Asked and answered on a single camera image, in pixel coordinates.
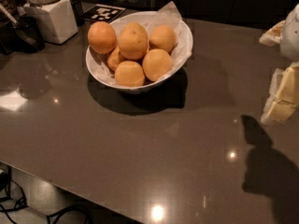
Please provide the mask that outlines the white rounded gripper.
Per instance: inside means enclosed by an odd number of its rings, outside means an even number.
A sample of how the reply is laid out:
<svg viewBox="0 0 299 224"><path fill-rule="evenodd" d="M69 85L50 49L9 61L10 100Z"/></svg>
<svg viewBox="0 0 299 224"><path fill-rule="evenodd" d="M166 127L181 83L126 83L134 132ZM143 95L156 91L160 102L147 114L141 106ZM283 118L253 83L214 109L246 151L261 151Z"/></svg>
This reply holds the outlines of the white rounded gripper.
<svg viewBox="0 0 299 224"><path fill-rule="evenodd" d="M285 122L299 107L299 4L259 39L261 44L280 43L281 53L293 62L287 69L276 69L272 76L269 97L265 102L261 123L273 125Z"/></svg>

